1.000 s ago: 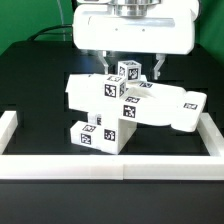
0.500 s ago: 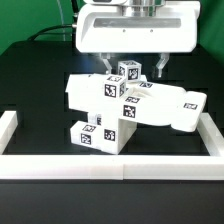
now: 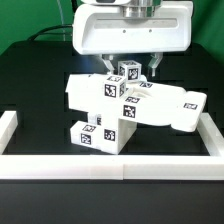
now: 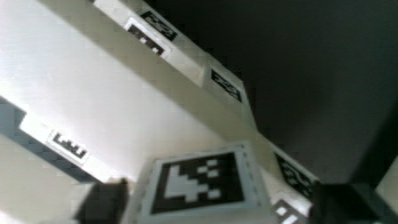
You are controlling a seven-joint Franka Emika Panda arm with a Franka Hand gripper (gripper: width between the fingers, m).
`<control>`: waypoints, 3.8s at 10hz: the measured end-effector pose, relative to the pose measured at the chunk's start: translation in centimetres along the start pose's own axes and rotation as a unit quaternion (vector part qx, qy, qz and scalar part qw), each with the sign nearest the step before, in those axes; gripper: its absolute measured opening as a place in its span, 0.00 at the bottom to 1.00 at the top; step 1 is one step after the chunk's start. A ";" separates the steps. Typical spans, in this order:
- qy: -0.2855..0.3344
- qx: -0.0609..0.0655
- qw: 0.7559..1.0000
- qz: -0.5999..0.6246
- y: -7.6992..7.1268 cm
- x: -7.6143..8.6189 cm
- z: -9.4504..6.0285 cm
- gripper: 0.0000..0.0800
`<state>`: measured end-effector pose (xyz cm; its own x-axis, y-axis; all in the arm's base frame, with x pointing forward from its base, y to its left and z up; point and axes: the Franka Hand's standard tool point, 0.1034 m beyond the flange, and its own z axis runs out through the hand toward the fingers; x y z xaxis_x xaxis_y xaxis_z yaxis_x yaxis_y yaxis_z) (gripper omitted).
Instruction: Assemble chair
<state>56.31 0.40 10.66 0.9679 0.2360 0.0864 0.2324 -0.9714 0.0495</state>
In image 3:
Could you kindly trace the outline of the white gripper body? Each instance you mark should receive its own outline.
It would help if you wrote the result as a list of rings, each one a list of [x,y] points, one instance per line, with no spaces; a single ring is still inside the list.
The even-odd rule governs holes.
[[[82,55],[184,51],[191,42],[191,1],[162,0],[150,16],[130,13],[131,0],[83,0],[73,22]]]

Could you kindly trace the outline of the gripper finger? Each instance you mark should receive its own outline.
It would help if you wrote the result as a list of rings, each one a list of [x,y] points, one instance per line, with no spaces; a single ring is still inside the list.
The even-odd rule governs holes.
[[[109,70],[111,74],[113,74],[114,73],[114,66],[112,64],[113,56],[110,54],[103,54],[101,58],[106,68]]]
[[[156,68],[158,67],[158,65],[160,64],[162,59],[163,59],[163,53],[162,52],[156,52],[156,53],[151,54],[151,60],[148,64],[148,66],[152,70],[152,76],[156,75]]]

